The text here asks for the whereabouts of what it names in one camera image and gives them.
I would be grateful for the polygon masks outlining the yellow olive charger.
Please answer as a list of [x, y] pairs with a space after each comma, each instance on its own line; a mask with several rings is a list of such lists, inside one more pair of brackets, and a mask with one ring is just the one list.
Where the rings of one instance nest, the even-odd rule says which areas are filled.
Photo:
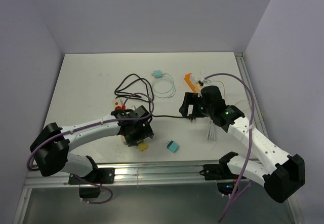
[[138, 143], [137, 145], [137, 149], [140, 151], [140, 152], [143, 152], [145, 150], [147, 150], [149, 148], [148, 144], [144, 141], [141, 141], [140, 143]]

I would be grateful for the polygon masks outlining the white dual usb charger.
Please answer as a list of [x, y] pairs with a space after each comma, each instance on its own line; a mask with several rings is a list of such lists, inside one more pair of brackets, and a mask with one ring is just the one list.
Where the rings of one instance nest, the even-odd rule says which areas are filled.
[[196, 86], [198, 84], [198, 80], [200, 80], [200, 78], [195, 76], [194, 74], [191, 74], [189, 76], [189, 80], [194, 86]]

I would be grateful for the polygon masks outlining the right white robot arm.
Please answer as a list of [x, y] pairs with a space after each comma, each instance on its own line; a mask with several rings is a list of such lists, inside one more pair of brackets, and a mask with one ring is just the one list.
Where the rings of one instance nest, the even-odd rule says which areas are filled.
[[217, 164], [206, 164], [201, 174], [205, 180], [229, 179], [240, 173], [244, 178], [263, 186], [276, 202], [283, 203], [305, 184], [305, 162], [290, 155], [250, 125], [245, 114], [234, 105], [227, 105], [217, 86], [203, 87], [198, 93], [186, 92], [179, 109], [190, 119], [208, 117], [213, 124], [232, 135], [259, 160], [246, 161], [238, 153], [229, 152]]

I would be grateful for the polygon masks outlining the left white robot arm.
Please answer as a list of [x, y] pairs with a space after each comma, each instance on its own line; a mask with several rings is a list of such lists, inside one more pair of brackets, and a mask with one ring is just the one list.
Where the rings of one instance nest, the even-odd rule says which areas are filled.
[[95, 140], [121, 135], [127, 146], [152, 138], [151, 113], [140, 106], [135, 110], [117, 109], [99, 119], [73, 126], [60, 127], [57, 123], [46, 125], [30, 147], [43, 177], [66, 172], [81, 177], [87, 183], [98, 179], [99, 169], [90, 156], [73, 154], [76, 148]]

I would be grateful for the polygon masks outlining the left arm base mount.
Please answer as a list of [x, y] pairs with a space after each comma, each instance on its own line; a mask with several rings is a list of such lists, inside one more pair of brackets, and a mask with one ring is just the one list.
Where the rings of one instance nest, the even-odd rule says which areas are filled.
[[101, 194], [102, 189], [108, 190], [104, 187], [105, 184], [113, 184], [115, 176], [114, 168], [98, 168], [89, 173], [85, 177], [80, 177], [75, 174], [70, 174], [68, 184], [69, 185], [83, 185], [89, 184], [91, 187], [79, 187], [79, 196], [82, 199], [95, 199]]

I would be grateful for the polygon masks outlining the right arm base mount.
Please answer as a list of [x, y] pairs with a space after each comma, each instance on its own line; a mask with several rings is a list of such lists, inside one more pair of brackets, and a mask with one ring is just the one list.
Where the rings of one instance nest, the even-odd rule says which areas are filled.
[[226, 164], [205, 164], [199, 172], [206, 181], [216, 181], [217, 189], [223, 196], [230, 196], [240, 172], [233, 174]]

